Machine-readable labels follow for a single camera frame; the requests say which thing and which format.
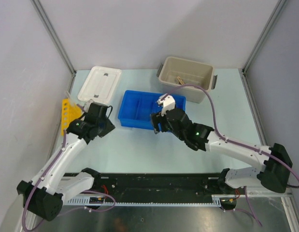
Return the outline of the wooden test tube clamp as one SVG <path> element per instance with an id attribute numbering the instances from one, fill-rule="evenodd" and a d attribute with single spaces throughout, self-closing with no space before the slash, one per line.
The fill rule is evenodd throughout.
<path id="1" fill-rule="evenodd" d="M 176 80 L 177 80 L 179 85 L 186 85 L 186 83 L 183 81 L 183 79 L 181 77 L 177 76 Z"/>

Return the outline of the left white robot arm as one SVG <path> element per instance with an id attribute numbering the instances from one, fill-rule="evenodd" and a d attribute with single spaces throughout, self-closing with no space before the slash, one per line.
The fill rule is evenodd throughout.
<path id="1" fill-rule="evenodd" d="M 68 181 L 62 181 L 69 165 L 96 137 L 102 138 L 115 129 L 109 117 L 112 106 L 89 100 L 83 114 L 64 130 L 61 146 L 48 162 L 28 182 L 21 181 L 16 187 L 23 195 L 24 211 L 30 211 L 44 220 L 55 219 L 63 205 L 78 194 L 101 189 L 99 173 L 85 168 Z"/>

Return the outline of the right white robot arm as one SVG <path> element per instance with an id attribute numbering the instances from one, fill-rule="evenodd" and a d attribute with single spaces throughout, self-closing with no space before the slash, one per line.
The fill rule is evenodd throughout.
<path id="1" fill-rule="evenodd" d="M 192 122 L 179 108 L 164 114 L 153 113 L 150 117 L 155 133 L 171 132 L 192 150 L 221 153 L 250 165 L 244 169 L 224 169 L 217 182 L 221 193 L 229 194 L 246 185 L 261 185 L 276 193 L 286 191 L 293 164 L 283 145 L 256 146 L 231 139 L 223 140 L 214 128 Z"/>

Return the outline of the clear glass test tube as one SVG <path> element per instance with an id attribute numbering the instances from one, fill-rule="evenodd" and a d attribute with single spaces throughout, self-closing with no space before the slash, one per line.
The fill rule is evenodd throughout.
<path id="1" fill-rule="evenodd" d="M 76 105 L 75 101 L 73 100 L 73 98 L 71 97 L 70 93 L 66 90 L 65 91 L 65 96 L 67 97 L 69 104 L 74 107 Z"/>

